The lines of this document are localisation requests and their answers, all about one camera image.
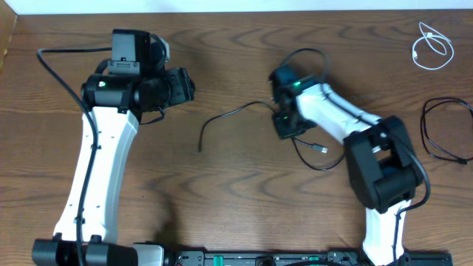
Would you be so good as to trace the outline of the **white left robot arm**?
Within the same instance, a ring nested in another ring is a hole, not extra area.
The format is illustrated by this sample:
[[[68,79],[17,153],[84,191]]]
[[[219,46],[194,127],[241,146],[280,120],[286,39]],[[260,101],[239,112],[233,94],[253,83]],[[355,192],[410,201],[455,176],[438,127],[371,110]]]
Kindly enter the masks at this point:
[[[194,99],[183,68],[167,69],[169,45],[155,34],[116,29],[102,60],[74,100],[83,113],[81,150],[71,191],[51,239],[37,239],[37,265],[173,265],[162,245],[118,244],[118,205],[124,169],[142,116],[164,115]]]

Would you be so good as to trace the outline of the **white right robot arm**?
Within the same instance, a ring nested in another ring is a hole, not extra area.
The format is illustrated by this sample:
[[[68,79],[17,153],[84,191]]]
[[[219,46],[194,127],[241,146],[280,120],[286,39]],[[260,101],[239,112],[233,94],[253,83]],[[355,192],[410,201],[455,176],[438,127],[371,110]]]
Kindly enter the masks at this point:
[[[322,78],[298,76],[287,65],[269,76],[280,106],[274,123],[281,138],[320,126],[343,146],[350,186],[366,210],[362,250],[372,265],[403,256],[402,230],[416,188],[428,183],[402,120],[372,115],[337,95]]]

